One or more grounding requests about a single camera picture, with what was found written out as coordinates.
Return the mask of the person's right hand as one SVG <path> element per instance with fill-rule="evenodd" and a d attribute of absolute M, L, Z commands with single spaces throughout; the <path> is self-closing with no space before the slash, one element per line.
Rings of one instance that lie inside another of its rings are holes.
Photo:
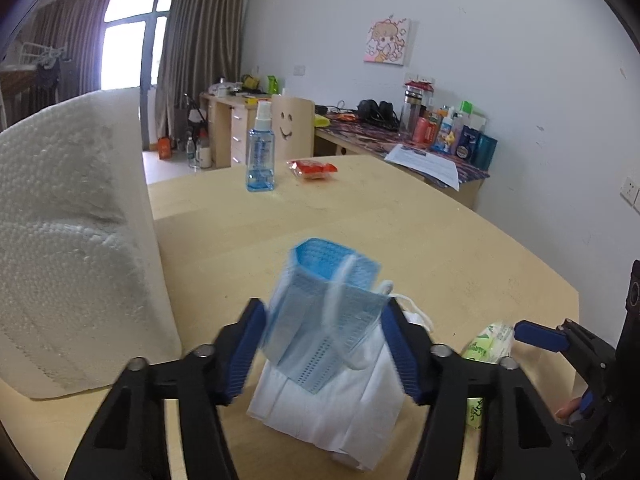
<path fill-rule="evenodd" d="M 554 414 L 556 419 L 559 420 L 567 420 L 572 416 L 575 412 L 579 410 L 580 404 L 582 403 L 582 398 L 578 396 L 567 402 L 567 404 L 561 406 Z"/>

